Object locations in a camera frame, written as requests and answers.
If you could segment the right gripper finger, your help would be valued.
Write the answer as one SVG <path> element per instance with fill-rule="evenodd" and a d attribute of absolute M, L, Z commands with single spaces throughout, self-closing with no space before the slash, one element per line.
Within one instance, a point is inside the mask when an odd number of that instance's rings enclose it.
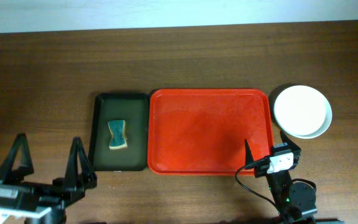
<path fill-rule="evenodd" d="M 286 134 L 284 131 L 280 131 L 280 137 L 282 143 L 286 143 L 292 151 L 301 151 L 301 148 L 296 145 Z"/>
<path fill-rule="evenodd" d="M 254 159 L 252 156 L 252 151 L 250 149 L 248 140 L 245 140 L 245 150 L 246 150 L 245 164 L 254 164 Z"/>

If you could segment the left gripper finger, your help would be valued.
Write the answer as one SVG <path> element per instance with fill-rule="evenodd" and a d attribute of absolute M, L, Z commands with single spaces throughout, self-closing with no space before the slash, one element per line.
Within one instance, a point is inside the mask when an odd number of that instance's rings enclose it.
<path fill-rule="evenodd" d="M 97 186 L 96 173 L 88 160 L 80 137 L 73 138 L 63 180 L 65 189 L 93 189 Z"/>
<path fill-rule="evenodd" d="M 19 166 L 13 169 L 18 152 L 21 151 Z M 22 182 L 24 177 L 34 173 L 34 167 L 25 133 L 16 136 L 12 147 L 0 166 L 0 182 Z"/>

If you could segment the white plate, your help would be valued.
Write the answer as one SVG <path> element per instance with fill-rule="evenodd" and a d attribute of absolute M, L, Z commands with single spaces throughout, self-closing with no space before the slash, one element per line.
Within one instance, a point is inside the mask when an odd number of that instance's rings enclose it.
<path fill-rule="evenodd" d="M 328 99 L 305 85 L 292 85 L 280 91 L 273 100 L 272 112 L 283 131 L 300 139 L 317 138 L 329 129 L 333 120 Z"/>

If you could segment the green and yellow sponge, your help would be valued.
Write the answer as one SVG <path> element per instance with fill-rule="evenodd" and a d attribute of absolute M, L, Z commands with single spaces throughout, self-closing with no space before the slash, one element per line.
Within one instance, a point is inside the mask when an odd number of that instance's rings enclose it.
<path fill-rule="evenodd" d="M 126 148 L 126 122 L 124 120 L 112 120 L 108 122 L 108 128 L 111 134 L 111 139 L 109 141 L 110 150 Z"/>

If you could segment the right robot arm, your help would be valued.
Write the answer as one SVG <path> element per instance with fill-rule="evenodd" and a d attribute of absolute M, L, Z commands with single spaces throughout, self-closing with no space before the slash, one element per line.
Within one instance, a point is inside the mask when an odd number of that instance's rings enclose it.
<path fill-rule="evenodd" d="M 300 160 L 301 147 L 280 131 L 281 144 L 271 147 L 270 154 L 254 160 L 249 143 L 245 142 L 245 164 L 235 173 L 236 182 L 248 192 L 268 201 L 278 212 L 277 223 L 342 223 L 338 219 L 315 219 L 316 184 L 306 179 L 293 179 L 290 171 Z M 248 188 L 238 178 L 242 170 L 254 171 L 254 177 L 265 177 L 273 199 Z"/>

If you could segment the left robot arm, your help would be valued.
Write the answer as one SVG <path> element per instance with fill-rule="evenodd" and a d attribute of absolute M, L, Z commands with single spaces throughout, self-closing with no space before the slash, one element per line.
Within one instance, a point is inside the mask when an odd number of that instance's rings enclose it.
<path fill-rule="evenodd" d="M 29 144 L 20 133 L 0 166 L 0 211 L 2 215 L 24 217 L 26 223 L 65 223 L 66 208 L 97 186 L 97 176 L 81 138 L 73 139 L 63 177 L 51 184 L 26 182 L 34 173 Z"/>

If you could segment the red plastic tray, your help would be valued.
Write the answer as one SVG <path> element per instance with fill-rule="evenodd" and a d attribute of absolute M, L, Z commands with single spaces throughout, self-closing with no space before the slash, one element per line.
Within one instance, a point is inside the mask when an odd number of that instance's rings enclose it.
<path fill-rule="evenodd" d="M 249 144 L 273 145 L 269 99 L 258 89 L 159 89 L 150 97 L 147 165 L 160 175 L 234 175 Z"/>

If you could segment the dark green plastic tray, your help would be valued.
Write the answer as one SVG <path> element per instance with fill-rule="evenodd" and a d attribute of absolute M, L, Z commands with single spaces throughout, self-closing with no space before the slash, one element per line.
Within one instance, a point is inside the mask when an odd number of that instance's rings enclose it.
<path fill-rule="evenodd" d="M 127 146 L 111 149 L 110 121 L 125 121 Z M 88 159 L 96 171 L 140 171 L 147 167 L 149 96 L 101 93 L 94 102 Z"/>

